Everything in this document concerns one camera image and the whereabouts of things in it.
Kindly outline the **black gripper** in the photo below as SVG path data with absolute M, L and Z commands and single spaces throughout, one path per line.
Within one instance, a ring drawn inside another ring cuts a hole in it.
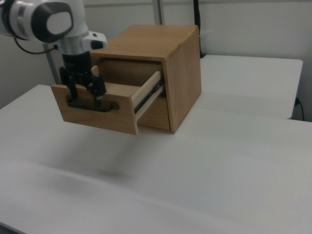
M 92 61 L 90 52 L 78 55 L 62 54 L 64 65 L 59 68 L 61 84 L 66 85 L 73 100 L 78 98 L 76 84 L 88 88 L 93 95 L 94 105 L 101 105 L 106 87 L 102 75 L 94 75 L 91 71 Z

